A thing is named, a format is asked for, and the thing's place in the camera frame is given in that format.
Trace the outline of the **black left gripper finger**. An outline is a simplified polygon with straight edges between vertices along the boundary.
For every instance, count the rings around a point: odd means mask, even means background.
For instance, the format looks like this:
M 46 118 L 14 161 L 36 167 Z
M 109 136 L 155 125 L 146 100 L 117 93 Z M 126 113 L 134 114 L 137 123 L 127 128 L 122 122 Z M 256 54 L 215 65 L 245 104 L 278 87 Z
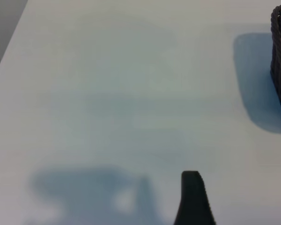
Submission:
M 175 225 L 215 225 L 204 181 L 198 171 L 181 175 L 181 199 Z

